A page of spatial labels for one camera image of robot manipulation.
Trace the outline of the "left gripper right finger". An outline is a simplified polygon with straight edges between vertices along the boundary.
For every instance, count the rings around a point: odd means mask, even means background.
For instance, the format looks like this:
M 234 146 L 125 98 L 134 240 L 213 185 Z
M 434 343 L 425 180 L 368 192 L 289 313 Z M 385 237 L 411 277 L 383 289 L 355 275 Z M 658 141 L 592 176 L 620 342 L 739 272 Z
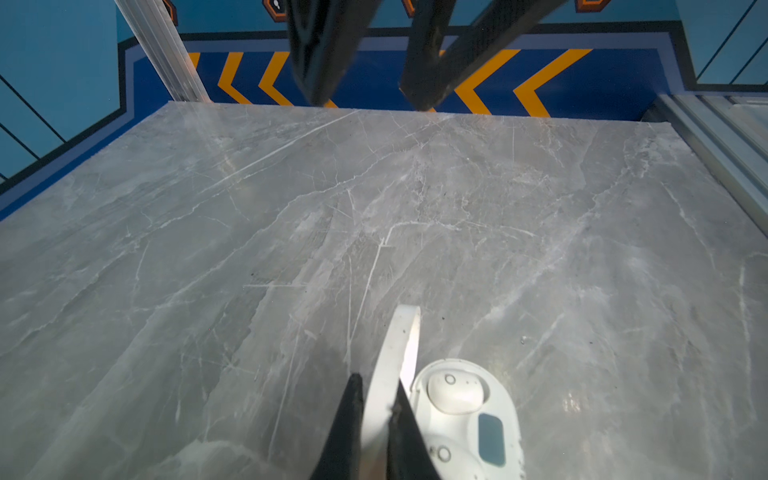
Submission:
M 386 478 L 440 480 L 401 383 L 388 423 Z

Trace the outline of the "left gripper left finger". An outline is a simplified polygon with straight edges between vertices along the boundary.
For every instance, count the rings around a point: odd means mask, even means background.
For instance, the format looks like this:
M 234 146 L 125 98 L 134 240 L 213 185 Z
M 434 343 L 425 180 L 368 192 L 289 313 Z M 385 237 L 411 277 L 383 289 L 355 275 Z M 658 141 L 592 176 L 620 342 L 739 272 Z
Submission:
M 356 480 L 359 477 L 363 413 L 363 379 L 359 373 L 352 373 L 311 480 Z

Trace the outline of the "white charging case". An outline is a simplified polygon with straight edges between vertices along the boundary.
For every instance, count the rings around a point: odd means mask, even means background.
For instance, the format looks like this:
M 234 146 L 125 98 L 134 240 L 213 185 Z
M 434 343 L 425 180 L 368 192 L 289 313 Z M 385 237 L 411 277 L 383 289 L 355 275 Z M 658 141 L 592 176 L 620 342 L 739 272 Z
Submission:
M 467 360 L 441 359 L 419 369 L 420 329 L 419 307 L 395 309 L 365 399 L 361 478 L 387 479 L 388 423 L 399 383 L 441 479 L 525 478 L 511 395 L 489 371 Z

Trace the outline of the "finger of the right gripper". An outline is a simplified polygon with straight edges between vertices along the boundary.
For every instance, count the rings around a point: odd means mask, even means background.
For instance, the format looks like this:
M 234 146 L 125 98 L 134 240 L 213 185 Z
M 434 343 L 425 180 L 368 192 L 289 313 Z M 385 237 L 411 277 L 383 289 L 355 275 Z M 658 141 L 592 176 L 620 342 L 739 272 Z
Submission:
M 294 78 L 310 105 L 331 99 L 379 6 L 378 0 L 286 2 Z
M 561 0 L 493 0 L 446 48 L 453 1 L 419 1 L 400 89 L 417 111 L 439 105 L 513 40 L 558 9 Z

